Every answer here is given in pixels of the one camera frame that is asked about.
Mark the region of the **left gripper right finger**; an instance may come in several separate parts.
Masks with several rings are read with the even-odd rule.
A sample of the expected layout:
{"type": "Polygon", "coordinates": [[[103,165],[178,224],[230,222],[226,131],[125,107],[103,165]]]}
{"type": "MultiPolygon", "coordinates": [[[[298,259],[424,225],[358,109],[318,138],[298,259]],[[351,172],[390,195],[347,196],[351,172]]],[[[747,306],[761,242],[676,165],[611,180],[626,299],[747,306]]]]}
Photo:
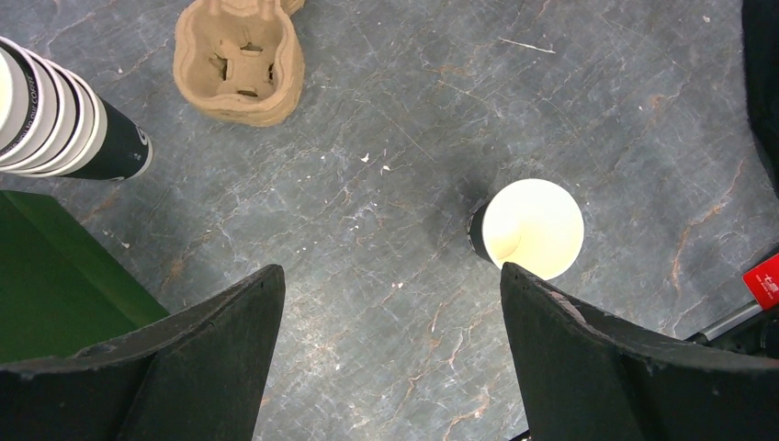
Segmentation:
{"type": "Polygon", "coordinates": [[[775,440],[778,358],[660,334],[502,268],[524,440],[775,440]]]}

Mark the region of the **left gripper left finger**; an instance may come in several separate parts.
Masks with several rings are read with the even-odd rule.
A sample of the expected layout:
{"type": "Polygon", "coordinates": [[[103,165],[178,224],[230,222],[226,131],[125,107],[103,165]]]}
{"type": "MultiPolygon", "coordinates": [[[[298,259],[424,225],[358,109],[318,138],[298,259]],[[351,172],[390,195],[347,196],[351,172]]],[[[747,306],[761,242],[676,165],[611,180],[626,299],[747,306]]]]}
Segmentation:
{"type": "Polygon", "coordinates": [[[4,440],[249,440],[285,302],[265,266],[73,356],[1,367],[4,440]]]}

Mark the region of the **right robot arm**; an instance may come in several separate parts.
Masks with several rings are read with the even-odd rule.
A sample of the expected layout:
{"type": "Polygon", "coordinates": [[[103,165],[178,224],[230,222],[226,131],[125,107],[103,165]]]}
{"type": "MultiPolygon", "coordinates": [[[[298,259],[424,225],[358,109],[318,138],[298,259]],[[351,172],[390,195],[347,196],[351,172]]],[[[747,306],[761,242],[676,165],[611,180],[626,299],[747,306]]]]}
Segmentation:
{"type": "Polygon", "coordinates": [[[778,306],[764,310],[751,301],[686,341],[737,354],[777,359],[778,306]]]}

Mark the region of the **black paper coffee cup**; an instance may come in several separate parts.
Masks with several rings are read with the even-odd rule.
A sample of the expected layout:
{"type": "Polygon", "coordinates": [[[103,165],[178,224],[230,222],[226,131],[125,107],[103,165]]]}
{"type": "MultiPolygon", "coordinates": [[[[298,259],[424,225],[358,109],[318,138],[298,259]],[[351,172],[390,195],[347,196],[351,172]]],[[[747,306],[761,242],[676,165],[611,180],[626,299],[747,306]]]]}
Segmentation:
{"type": "Polygon", "coordinates": [[[584,221],[574,197],[553,182],[513,182],[470,217],[467,237],[474,253],[501,268],[519,265],[550,280],[564,274],[579,256],[584,221]]]}

